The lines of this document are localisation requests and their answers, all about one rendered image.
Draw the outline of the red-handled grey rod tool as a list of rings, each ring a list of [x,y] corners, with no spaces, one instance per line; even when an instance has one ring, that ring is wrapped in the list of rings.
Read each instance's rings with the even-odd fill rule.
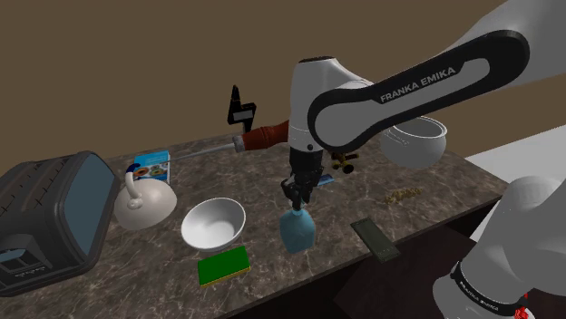
[[[232,138],[232,142],[228,144],[214,147],[208,150],[197,151],[188,155],[180,156],[178,158],[169,159],[169,162],[174,160],[194,158],[222,150],[235,150],[236,152],[244,152],[250,150],[268,149],[274,145],[288,141],[288,124],[289,121],[284,121],[273,126],[262,126],[253,129],[250,132],[245,132],[240,135],[234,136]]]

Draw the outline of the green and yellow sponge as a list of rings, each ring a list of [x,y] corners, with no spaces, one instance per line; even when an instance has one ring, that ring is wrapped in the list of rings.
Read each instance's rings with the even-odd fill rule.
[[[229,251],[210,256],[198,262],[198,277],[201,287],[214,285],[248,272],[251,268],[247,249],[238,246]]]

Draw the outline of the blue printed box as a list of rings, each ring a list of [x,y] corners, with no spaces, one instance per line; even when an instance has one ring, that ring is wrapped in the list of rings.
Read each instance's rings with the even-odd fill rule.
[[[133,172],[133,179],[157,179],[170,184],[170,159],[171,155],[167,150],[136,156],[134,162],[139,167]]]

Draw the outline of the blue glass bottle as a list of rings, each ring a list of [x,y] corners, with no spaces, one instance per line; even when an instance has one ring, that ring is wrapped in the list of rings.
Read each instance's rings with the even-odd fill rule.
[[[279,219],[279,232],[290,254],[309,249],[315,243],[316,226],[304,208],[285,212]]]

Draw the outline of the dark green flat remote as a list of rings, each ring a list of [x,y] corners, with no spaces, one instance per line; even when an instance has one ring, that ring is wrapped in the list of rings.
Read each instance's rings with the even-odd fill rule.
[[[369,217],[353,222],[350,226],[380,263],[387,262],[401,255],[393,242]]]

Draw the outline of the black toaster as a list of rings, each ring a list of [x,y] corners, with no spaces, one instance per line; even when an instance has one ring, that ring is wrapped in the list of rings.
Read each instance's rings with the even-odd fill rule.
[[[0,177],[0,297],[80,276],[98,262],[120,180],[86,150]]]

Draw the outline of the large grey pot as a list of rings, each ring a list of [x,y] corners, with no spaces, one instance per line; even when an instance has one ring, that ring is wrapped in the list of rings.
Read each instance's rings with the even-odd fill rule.
[[[446,133],[440,121],[418,117],[384,130],[380,136],[381,151],[398,166],[427,168],[442,158]]]

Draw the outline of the white bowl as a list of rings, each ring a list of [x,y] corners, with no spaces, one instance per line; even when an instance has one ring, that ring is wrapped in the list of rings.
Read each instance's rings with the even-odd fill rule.
[[[232,198],[207,199],[192,208],[181,223],[184,242],[201,252],[229,247],[246,224],[246,211]]]

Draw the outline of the white kettle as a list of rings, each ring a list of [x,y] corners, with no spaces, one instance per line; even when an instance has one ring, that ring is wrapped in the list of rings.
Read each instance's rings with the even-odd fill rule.
[[[133,172],[140,167],[133,163],[125,173],[125,187],[114,202],[113,214],[119,225],[127,230],[153,227],[176,208],[177,196],[171,186],[158,179],[133,179]]]

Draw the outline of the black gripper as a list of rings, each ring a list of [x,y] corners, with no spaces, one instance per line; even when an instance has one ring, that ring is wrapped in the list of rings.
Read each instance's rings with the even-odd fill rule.
[[[324,170],[322,159],[322,150],[307,152],[290,149],[289,164],[292,175],[284,179],[280,186],[294,210],[300,210],[302,202],[310,202],[313,187],[318,184]]]

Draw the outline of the small brass figure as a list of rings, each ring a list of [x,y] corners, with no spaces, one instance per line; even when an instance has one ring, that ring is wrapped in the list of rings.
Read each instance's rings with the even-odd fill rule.
[[[354,166],[350,163],[350,160],[358,159],[359,155],[357,153],[344,154],[331,152],[331,159],[333,160],[332,168],[341,169],[345,174],[350,174],[354,171]]]

